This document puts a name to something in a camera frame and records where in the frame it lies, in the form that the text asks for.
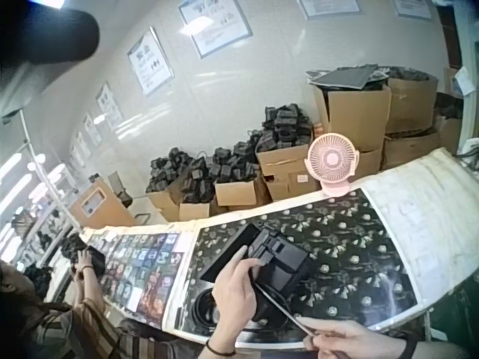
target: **fan base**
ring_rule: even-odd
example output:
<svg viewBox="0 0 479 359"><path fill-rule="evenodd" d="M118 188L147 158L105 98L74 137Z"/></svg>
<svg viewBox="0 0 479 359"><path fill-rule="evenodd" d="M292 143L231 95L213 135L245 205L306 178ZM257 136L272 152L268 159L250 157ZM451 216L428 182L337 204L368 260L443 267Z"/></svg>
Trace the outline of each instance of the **fan base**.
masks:
<svg viewBox="0 0 479 359"><path fill-rule="evenodd" d="M330 197L341 197L344 196L347 192L350 191L351 185L347 180L337 182L337 183L326 183L321 182L324 193Z"/></svg>

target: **black power adapter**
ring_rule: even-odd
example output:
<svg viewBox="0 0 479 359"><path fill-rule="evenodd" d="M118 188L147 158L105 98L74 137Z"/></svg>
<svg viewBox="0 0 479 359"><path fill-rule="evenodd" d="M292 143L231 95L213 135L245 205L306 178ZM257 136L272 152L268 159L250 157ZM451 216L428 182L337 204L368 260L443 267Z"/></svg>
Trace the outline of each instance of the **black power adapter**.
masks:
<svg viewBox="0 0 479 359"><path fill-rule="evenodd" d="M248 246L247 257L266 263L260 269L257 283L271 296L287 301L301 279L310 274L309 253L288 241L279 230L266 225L245 224L200 275L200 279L214 283L219 272L243 246ZM257 309L253 322L261 319L275 321L276 309L256 289Z"/></svg>

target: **striped shirt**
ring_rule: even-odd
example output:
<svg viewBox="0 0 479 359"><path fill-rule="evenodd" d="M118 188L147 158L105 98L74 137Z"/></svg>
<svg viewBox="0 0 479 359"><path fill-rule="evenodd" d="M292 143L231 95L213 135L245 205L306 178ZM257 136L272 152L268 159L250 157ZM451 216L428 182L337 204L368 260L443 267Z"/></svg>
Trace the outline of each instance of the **striped shirt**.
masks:
<svg viewBox="0 0 479 359"><path fill-rule="evenodd" d="M187 359L201 352L185 340L158 343L122 333L88 299L66 313L52 311L34 340L39 358L48 359Z"/></svg>

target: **pink desk fan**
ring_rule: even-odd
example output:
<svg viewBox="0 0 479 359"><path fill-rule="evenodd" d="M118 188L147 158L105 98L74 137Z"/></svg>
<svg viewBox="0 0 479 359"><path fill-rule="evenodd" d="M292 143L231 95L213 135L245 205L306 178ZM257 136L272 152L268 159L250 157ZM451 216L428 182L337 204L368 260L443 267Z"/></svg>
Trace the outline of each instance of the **pink desk fan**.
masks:
<svg viewBox="0 0 479 359"><path fill-rule="evenodd" d="M359 163L359 151L346 137L327 133L309 147L306 168L321 182L324 193L331 197L344 196L350 191L348 177L354 176Z"/></svg>

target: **hand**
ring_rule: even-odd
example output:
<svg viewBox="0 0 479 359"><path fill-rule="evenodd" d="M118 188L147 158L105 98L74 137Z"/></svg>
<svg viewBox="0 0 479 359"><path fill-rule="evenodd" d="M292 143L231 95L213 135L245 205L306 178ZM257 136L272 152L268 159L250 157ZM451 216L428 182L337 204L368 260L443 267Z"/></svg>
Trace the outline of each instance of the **hand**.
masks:
<svg viewBox="0 0 479 359"><path fill-rule="evenodd" d="M226 342L233 343L234 348L236 338L256 312L256 295L248 272L253 269L257 274L261 263L253 258L242 260L247 250L248 247L243 246L216 278L213 297L219 310L219 323L210 342L212 346L218 344L217 348Z"/></svg>
<svg viewBox="0 0 479 359"><path fill-rule="evenodd" d="M70 274L72 276L73 282L77 287L83 287L85 285L83 281L82 271L78 270L78 264L74 264L70 268Z"/></svg>
<svg viewBox="0 0 479 359"><path fill-rule="evenodd" d="M91 253L85 249L78 251L78 264L76 265L76 271L83 271L83 269L91 265Z"/></svg>
<svg viewBox="0 0 479 359"><path fill-rule="evenodd" d="M298 318L319 333L305 338L305 348L318 352L318 359L334 359L334 352L343 352L351 359L398 359L406 341L374 333L351 321Z"/></svg>

